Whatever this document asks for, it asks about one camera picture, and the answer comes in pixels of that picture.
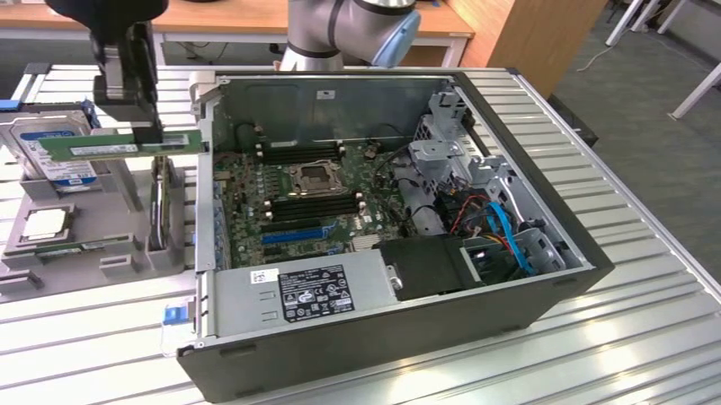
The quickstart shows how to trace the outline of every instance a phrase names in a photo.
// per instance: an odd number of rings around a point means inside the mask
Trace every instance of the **metal sheet panel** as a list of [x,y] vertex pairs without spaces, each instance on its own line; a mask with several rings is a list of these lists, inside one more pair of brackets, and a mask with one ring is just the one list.
[[[179,83],[191,69],[161,69],[165,120],[190,121],[181,117],[190,98]],[[82,100],[87,94],[78,91],[90,88],[96,72],[54,67],[38,101]],[[617,269],[524,331],[234,403],[717,401],[717,284],[524,80],[500,69],[468,72]],[[72,85],[54,84],[60,81]],[[191,170],[194,159],[179,158],[177,165]],[[129,163],[147,167],[142,159]],[[19,197],[16,184],[0,184],[6,200]],[[163,357],[158,336],[159,310],[194,285],[187,272],[0,305],[8,337],[0,339],[0,365],[18,370],[0,376],[0,403],[203,403],[175,360]]]

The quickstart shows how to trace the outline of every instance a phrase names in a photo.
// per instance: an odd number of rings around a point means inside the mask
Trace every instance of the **gray carpet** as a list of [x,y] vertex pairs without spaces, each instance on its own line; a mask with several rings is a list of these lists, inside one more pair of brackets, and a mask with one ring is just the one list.
[[556,95],[600,137],[594,151],[611,169],[721,279],[721,92],[712,90],[681,121],[668,116],[713,66],[667,37],[629,32],[592,68],[577,73],[607,49],[613,24],[605,19],[586,38]]

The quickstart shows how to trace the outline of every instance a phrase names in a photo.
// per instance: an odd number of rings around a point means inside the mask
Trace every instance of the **motherboard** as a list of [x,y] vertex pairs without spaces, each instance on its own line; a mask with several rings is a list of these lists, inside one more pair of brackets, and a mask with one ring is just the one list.
[[370,249],[413,235],[380,143],[217,154],[231,268]]

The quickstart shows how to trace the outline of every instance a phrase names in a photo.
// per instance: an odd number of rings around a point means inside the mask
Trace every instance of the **metal table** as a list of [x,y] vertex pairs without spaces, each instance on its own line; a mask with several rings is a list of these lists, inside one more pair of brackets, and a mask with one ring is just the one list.
[[[190,72],[181,67],[161,70],[162,118],[177,127],[193,125]],[[36,78],[34,100],[80,100],[95,74],[94,67],[55,66]],[[617,269],[524,331],[233,403],[719,400],[721,288],[524,78],[502,69],[468,74]],[[118,126],[106,116],[102,121]],[[490,138],[484,140],[497,150]],[[177,159],[191,176],[193,161]],[[0,204],[11,207],[22,192],[11,181],[18,166],[2,167]],[[8,209],[0,212],[4,232],[11,215]],[[162,309],[193,290],[193,274],[186,272],[0,305],[0,403],[203,403],[159,344]]]

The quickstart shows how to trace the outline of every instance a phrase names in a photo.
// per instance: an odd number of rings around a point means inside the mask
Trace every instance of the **floor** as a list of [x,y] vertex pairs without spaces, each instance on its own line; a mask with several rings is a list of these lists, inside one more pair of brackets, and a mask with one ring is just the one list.
[[[592,68],[577,73],[607,49],[613,25],[605,19],[602,15],[556,94],[600,137],[596,152],[721,280],[721,92],[712,91],[683,121],[668,116],[713,66],[668,38],[629,32]],[[28,62],[94,63],[88,44],[52,44],[0,40],[0,98],[10,97]],[[221,44],[198,50],[207,60],[221,52]],[[203,63],[189,61],[178,44],[166,44],[165,53],[170,64]],[[259,65],[278,59],[266,46],[238,44],[218,63]]]

